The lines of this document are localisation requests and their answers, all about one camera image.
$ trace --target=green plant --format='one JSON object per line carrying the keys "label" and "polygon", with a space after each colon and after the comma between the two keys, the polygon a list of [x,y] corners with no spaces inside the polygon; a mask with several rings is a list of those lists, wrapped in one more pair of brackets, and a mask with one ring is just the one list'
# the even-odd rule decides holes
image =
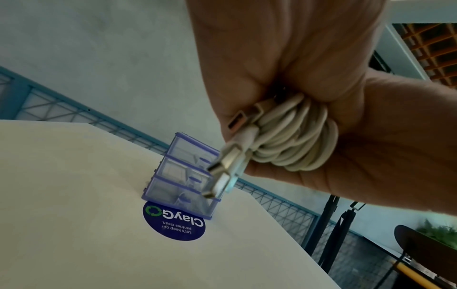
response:
{"label": "green plant", "polygon": [[424,225],[419,227],[417,231],[457,250],[457,230],[453,227],[433,227],[433,225],[426,220]]}

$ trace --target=wooden lattice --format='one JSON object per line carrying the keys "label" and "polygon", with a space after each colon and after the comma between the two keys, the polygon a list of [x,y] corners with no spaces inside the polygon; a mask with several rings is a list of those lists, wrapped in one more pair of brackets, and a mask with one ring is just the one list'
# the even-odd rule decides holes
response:
{"label": "wooden lattice", "polygon": [[394,25],[430,79],[457,88],[457,24]]}

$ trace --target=skin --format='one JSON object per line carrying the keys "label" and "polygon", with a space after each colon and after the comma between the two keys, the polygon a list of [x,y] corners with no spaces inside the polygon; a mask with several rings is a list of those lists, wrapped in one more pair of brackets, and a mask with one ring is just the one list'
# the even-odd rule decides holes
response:
{"label": "skin", "polygon": [[200,66],[226,140],[275,83],[328,106],[340,129],[322,167],[246,173],[361,202],[457,215],[457,91],[368,68],[383,0],[189,0]]}

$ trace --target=white cable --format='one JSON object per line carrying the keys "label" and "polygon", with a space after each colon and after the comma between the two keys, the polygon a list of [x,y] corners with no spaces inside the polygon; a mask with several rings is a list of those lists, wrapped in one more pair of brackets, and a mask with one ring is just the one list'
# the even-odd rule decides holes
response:
{"label": "white cable", "polygon": [[327,118],[327,107],[303,93],[276,106],[254,124],[259,127],[259,134],[250,146],[252,159],[289,171],[322,166],[338,140],[338,127]]}

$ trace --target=plastic pill organizer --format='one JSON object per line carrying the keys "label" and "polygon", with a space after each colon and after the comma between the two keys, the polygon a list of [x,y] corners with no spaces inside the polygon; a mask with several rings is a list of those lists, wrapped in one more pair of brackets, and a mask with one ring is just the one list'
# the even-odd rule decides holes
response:
{"label": "plastic pill organizer", "polygon": [[222,196],[207,199],[201,191],[211,179],[206,168],[218,155],[212,147],[186,134],[176,133],[142,198],[211,219]]}

